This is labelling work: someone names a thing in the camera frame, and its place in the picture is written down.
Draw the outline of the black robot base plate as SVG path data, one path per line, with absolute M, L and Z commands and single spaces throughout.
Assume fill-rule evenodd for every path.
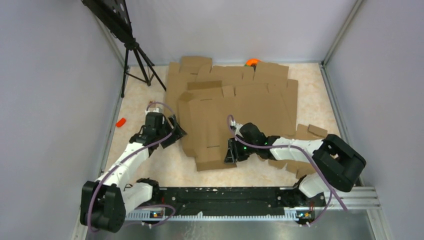
M 160 187 L 152 203 L 175 208 L 175 216 L 281 216 L 289 208 L 312 210 L 327 202 L 322 193 L 308 198 L 293 187 Z

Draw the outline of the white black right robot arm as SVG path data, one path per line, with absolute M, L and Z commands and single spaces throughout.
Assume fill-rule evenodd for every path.
M 313 198 L 327 190 L 350 192 L 366 166 L 366 160 L 335 134 L 322 139 L 293 139 L 266 136 L 256 125 L 229 122 L 233 135 L 228 140 L 226 164 L 247 160 L 256 154 L 274 162 L 310 164 L 312 173 L 302 173 L 293 192 L 299 206 L 307 206 Z

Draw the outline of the small orange block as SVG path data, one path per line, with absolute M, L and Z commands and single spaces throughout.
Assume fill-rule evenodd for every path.
M 127 119 L 122 117 L 121 119 L 119 119 L 116 123 L 115 126 L 117 128 L 121 128 L 125 123 L 127 122 Z

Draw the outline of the black tripod music stand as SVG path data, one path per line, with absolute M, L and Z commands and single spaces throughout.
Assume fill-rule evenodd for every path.
M 125 97 L 126 77 L 133 77 L 147 86 L 150 86 L 153 78 L 156 78 L 164 90 L 166 86 L 154 70 L 155 64 L 150 60 L 147 54 L 142 50 L 136 38 L 133 35 L 133 28 L 128 13 L 125 0 L 83 0 L 83 5 L 88 9 L 110 30 L 125 47 L 124 71 L 122 78 L 121 94 Z M 143 78 L 139 78 L 129 73 L 129 54 L 133 52 L 137 63 L 143 74 Z

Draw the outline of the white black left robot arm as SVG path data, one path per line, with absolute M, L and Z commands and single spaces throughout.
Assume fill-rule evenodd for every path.
M 127 213 L 145 203 L 154 207 L 160 193 L 154 182 L 138 182 L 128 190 L 138 167 L 158 148 L 167 148 L 186 135 L 175 114 L 166 117 L 158 109 L 147 110 L 145 123 L 129 140 L 116 162 L 95 181 L 87 181 L 81 190 L 80 223 L 89 230 L 116 233 L 123 226 Z

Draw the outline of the brown cardboard box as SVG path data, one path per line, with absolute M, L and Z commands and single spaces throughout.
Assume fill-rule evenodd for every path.
M 177 110 L 178 123 L 187 133 L 182 138 L 183 151 L 194 158 L 198 172 L 236 167 L 224 162 L 232 137 L 228 115 L 237 123 L 255 124 L 266 135 L 292 135 L 296 131 L 282 91 L 274 84 L 189 82 L 177 100 Z

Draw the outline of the orange green toy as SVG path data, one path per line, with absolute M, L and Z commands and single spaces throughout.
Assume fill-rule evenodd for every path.
M 245 66 L 248 66 L 248 67 L 256 66 L 259 62 L 261 62 L 261 60 L 257 58 L 250 58 L 246 61 Z

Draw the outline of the flat cardboard sheet pile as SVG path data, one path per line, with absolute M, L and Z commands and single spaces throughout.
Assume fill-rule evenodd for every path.
M 254 66 L 213 65 L 212 58 L 203 56 L 183 56 L 180 62 L 170 62 L 166 83 L 165 102 L 174 110 L 177 98 L 191 82 L 221 81 L 223 86 L 269 84 L 281 91 L 287 110 L 297 114 L 297 80 L 289 79 L 289 67 L 261 61 Z

